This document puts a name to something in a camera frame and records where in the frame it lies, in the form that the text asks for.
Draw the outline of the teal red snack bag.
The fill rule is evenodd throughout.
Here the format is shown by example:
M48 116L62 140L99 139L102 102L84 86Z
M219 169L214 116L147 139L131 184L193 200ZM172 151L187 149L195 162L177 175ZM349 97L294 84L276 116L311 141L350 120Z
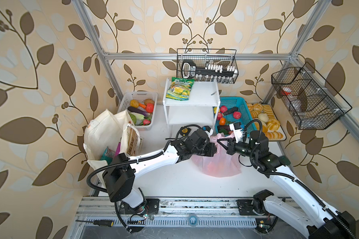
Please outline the teal red snack bag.
M113 161L114 154L115 152L107 147L104 153L102 154L100 160L106 161L107 164L109 165Z

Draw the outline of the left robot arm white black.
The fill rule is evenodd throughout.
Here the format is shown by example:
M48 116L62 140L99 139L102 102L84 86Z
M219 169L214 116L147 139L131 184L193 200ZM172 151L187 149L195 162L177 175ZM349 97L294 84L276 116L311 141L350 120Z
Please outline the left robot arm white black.
M213 130L209 126L192 124L196 130L186 136L180 136L179 130L173 139L169 139L164 148L140 156L127 157L120 153L112 163L95 169L86 178L87 185L97 191L108 194L115 205L125 203L132 216L145 219L153 206L148 205L140 188L134 188L134 182L140 176L190 159L193 155L212 157L216 146L210 141Z

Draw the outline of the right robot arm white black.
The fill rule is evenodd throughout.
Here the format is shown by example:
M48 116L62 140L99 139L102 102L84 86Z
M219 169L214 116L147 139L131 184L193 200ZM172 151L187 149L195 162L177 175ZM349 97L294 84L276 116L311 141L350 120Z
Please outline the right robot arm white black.
M307 239L354 239L356 221L347 211L339 212L305 185L290 169L287 157L269 151L269 139L262 129L247 133L248 125L230 125L233 137L218 139L227 154L248 157L251 165L262 175L280 186L298 206L291 207L269 190L253 197L253 211L270 213L283 220Z

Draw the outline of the pink plastic grocery bag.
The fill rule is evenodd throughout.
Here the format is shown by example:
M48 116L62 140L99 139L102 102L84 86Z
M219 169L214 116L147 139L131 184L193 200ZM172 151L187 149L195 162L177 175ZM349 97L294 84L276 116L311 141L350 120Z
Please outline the pink plastic grocery bag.
M235 141L234 133L225 136L218 133L210 137L210 142L216 146L216 154L213 157L193 155L190 159L198 169L212 177L230 177L241 173L241 164L238 162L238 154L229 155L226 150L217 142L218 139L232 138Z

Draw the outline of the cream canvas tote bag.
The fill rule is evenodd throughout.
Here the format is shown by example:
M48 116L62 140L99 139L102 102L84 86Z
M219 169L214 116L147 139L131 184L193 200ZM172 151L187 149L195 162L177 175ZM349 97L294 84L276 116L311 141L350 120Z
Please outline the cream canvas tote bag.
M88 155L88 164L94 170L108 165L100 158L107 147L115 152L119 142L120 153L136 156L141 151L143 138L126 111L114 115L105 110L91 120L84 132L83 147Z

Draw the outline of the purple grape candy bag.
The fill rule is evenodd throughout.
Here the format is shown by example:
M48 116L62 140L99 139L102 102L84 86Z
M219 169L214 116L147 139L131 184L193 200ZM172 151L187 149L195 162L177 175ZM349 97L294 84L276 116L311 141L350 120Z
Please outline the purple grape candy bag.
M118 156L118 155L119 155L119 153L120 153L120 149L121 149L121 142L119 142L119 143L118 143L118 145L117 145L117 148L116 148L116 151L115 151L115 153L114 153L113 158L115 158L116 156Z

